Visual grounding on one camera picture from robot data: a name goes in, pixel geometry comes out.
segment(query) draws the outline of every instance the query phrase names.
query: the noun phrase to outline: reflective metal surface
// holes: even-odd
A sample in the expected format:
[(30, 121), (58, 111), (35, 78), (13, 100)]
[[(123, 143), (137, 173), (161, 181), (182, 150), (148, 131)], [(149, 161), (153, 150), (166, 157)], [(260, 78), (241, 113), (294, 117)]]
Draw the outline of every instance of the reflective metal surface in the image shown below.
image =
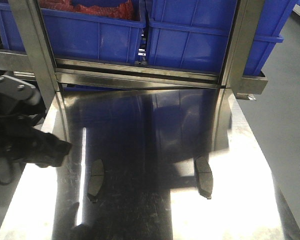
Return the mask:
[[(56, 77), (60, 83), (122, 89), (220, 88), (218, 76), (172, 68), (97, 62), (87, 59), (56, 58)], [(0, 49), (0, 69), (32, 72), (28, 56), (22, 52)], [(263, 76), (243, 76), (240, 93), (261, 94), (268, 83)]]
[(265, 0), (238, 0), (219, 82), (236, 93), (244, 91), (241, 78), (250, 54)]
[(55, 76), (56, 63), (39, 3), (37, 0), (8, 0), (8, 2), (44, 104), (49, 109), (59, 86)]
[[(300, 239), (284, 236), (286, 203), (229, 89), (65, 92), (43, 130), (72, 151), (62, 167), (25, 167), (0, 240)], [(198, 159), (212, 171), (211, 199), (198, 191)], [(91, 176), (104, 178), (96, 203)]]
[(246, 93), (237, 93), (235, 96), (236, 99), (241, 100), (249, 100), (249, 101), (256, 101), (256, 97), (253, 94), (246, 94)]

